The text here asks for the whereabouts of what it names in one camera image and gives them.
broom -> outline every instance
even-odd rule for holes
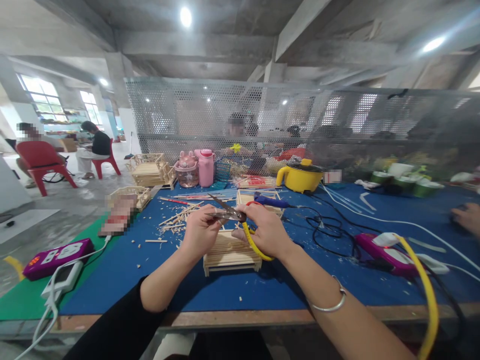
[[[134,135],[134,132],[130,131],[130,153],[128,155],[125,155],[123,160],[129,160],[134,157],[134,155],[132,154],[132,136],[133,135]]]

yellow electric pot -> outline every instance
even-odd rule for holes
[[[303,194],[305,190],[315,191],[323,175],[323,169],[312,165],[312,160],[302,159],[301,162],[289,164],[278,171],[276,186],[282,185],[285,176],[285,186]]]

yellow scissors handle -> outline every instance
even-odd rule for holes
[[[265,261],[272,261],[274,258],[273,257],[270,257],[270,256],[267,256],[265,255],[263,252],[260,251],[260,249],[257,247],[257,245],[255,245],[253,239],[252,239],[252,236],[250,234],[255,234],[255,231],[253,230],[250,230],[247,222],[242,222],[241,225],[243,226],[243,231],[245,232],[245,235],[246,235],[246,238],[248,240],[248,243],[250,244],[251,248],[253,249],[253,251],[258,254],[258,256],[260,256],[263,260]]]

wooden table edge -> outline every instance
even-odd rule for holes
[[[480,315],[480,302],[462,303],[460,307],[465,317]],[[422,322],[428,319],[425,305],[367,306],[372,314],[382,322]],[[439,305],[442,320],[455,319],[456,314],[448,305]],[[60,316],[52,332],[86,332],[101,315]],[[236,310],[236,311],[192,311],[169,312],[160,330],[172,329],[215,329],[271,326],[304,326],[315,324],[315,319],[307,309],[300,310]]]

woman sitting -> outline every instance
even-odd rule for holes
[[[81,128],[93,135],[93,144],[86,148],[79,148],[76,152],[78,171],[85,173],[82,179],[90,179],[95,177],[92,172],[92,160],[104,160],[110,157],[110,138],[91,121],[82,122]]]

